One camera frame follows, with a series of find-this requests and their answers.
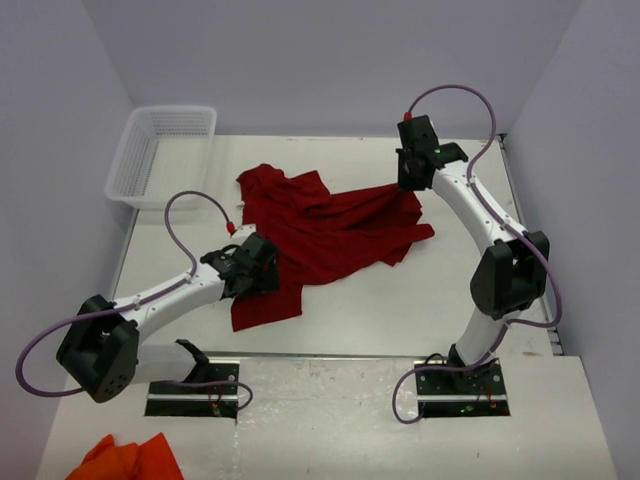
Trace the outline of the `red t shirt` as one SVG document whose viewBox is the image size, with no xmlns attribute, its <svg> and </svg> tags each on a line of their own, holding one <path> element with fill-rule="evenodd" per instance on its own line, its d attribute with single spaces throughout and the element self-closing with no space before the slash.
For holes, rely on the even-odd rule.
<svg viewBox="0 0 640 480">
<path fill-rule="evenodd" d="M 395 184 L 332 193 L 316 171 L 289 178 L 268 164 L 237 179 L 242 220 L 279 250 L 279 288 L 233 301 L 234 331 L 302 313 L 306 286 L 341 280 L 377 262 L 394 266 L 435 235 L 416 195 Z"/>
</svg>

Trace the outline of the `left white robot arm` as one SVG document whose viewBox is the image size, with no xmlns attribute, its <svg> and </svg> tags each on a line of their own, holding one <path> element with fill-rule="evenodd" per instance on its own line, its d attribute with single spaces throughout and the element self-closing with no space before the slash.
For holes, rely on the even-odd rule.
<svg viewBox="0 0 640 480">
<path fill-rule="evenodd" d="M 188 340 L 150 345 L 148 339 L 208 304 L 278 289 L 279 251 L 253 225 L 230 244 L 193 259 L 189 270 L 139 294 L 85 301 L 56 354 L 59 364 L 95 402 L 128 385 L 163 383 L 187 393 L 222 385 L 208 376 L 209 360 Z"/>
</svg>

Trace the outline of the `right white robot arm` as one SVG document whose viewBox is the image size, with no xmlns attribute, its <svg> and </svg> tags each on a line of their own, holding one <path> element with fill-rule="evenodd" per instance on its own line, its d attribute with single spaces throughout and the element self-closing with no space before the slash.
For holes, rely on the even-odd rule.
<svg viewBox="0 0 640 480">
<path fill-rule="evenodd" d="M 473 173 L 468 156 L 456 143 L 442 144 L 427 115 L 403 115 L 398 124 L 398 186 L 403 190 L 431 190 L 456 214 L 481 254 L 470 280 L 474 310 L 461 338 L 444 365 L 456 392 L 467 393 L 482 379 L 482 370 L 508 328 L 522 323 L 546 289 L 550 242 L 530 232 L 506 213 Z"/>
</svg>

